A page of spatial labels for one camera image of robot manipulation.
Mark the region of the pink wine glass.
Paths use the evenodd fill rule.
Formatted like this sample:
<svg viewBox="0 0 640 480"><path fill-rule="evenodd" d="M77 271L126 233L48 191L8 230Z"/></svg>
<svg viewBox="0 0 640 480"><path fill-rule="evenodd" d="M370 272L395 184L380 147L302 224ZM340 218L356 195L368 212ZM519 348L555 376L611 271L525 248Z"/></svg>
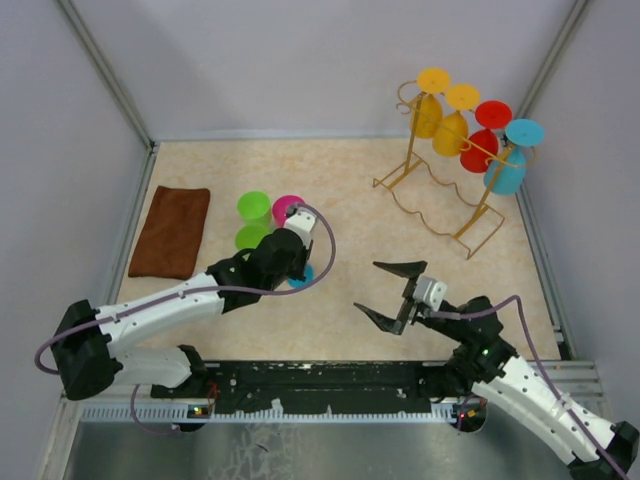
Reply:
<svg viewBox="0 0 640 480"><path fill-rule="evenodd" d="M283 195L275 200L272 205L271 212L275 225L278 228L284 226L287 219L288 209L297 203L304 203L304 199L292 194Z"/></svg>

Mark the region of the green wine glass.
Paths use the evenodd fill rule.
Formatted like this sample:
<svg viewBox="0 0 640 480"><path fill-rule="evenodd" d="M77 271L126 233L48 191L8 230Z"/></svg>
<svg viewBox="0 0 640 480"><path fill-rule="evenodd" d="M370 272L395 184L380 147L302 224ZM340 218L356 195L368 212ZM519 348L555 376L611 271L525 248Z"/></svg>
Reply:
<svg viewBox="0 0 640 480"><path fill-rule="evenodd" d="M235 235L237 250L255 249L264 237L271 233L271 228L264 225L245 225Z"/></svg>
<svg viewBox="0 0 640 480"><path fill-rule="evenodd" d="M263 191L244 193L237 201L237 211L245 225L269 226L271 223L271 201Z"/></svg>

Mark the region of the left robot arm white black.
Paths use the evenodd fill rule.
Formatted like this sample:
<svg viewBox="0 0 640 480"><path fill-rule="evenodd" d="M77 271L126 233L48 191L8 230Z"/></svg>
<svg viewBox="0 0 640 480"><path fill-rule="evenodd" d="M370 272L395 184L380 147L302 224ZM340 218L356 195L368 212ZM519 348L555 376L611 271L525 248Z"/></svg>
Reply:
<svg viewBox="0 0 640 480"><path fill-rule="evenodd" d="M69 306L51 345L66 397L92 398L115 384L154 385L201 394L208 373L194 347L147 350L141 342L183 323L244 308L302 278L313 241L279 228L254 249L237 252L203 273L127 304Z"/></svg>

